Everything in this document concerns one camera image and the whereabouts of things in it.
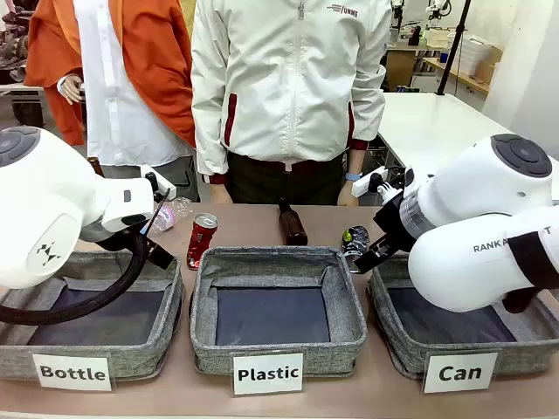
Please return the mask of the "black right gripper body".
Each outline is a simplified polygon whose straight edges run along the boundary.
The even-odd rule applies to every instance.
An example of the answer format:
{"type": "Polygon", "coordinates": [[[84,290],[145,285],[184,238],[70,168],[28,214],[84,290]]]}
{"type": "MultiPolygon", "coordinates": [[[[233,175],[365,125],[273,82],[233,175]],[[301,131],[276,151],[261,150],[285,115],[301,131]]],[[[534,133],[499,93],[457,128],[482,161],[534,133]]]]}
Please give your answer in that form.
{"type": "Polygon", "coordinates": [[[403,194],[386,196],[382,208],[373,219],[384,235],[373,243],[376,254],[394,254],[397,251],[411,251],[417,239],[407,230],[411,224],[407,209],[417,202],[414,195],[404,197],[403,194]]]}

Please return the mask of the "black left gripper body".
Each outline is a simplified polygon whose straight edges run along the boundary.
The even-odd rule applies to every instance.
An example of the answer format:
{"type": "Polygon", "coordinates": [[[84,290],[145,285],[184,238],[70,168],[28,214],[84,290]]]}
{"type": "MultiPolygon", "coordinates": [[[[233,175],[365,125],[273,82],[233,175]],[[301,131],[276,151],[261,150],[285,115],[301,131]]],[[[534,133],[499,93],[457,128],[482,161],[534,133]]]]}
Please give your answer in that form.
{"type": "Polygon", "coordinates": [[[132,252],[134,257],[139,258],[141,264],[149,261],[164,270],[175,260],[161,245],[142,234],[133,235],[132,252]]]}

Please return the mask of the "person's left hand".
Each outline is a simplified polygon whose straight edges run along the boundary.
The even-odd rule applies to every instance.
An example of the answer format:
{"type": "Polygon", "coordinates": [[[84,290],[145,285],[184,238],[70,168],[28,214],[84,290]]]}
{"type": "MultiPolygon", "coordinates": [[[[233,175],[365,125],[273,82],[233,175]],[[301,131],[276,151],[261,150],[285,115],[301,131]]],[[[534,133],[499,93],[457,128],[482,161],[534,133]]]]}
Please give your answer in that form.
{"type": "Polygon", "coordinates": [[[346,181],[338,195],[337,205],[344,207],[357,207],[359,205],[359,199],[352,194],[354,181],[346,181]]]}

